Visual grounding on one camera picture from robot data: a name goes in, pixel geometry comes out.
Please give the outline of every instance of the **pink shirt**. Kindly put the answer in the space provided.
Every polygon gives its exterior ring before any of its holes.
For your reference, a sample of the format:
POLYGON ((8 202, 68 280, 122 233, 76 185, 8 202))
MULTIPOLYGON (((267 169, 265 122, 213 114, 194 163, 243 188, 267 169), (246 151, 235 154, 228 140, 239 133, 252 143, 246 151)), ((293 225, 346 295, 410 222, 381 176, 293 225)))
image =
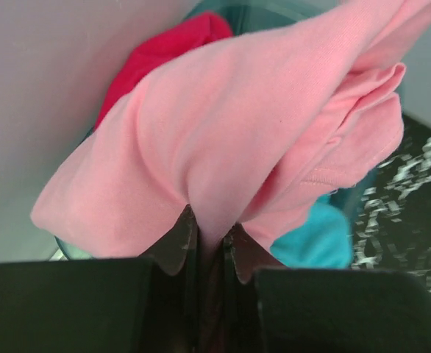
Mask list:
POLYGON ((241 222, 265 249, 402 138, 399 61, 431 0, 351 0, 152 71, 58 169, 32 220, 97 257, 139 255, 191 204, 211 249, 241 222))

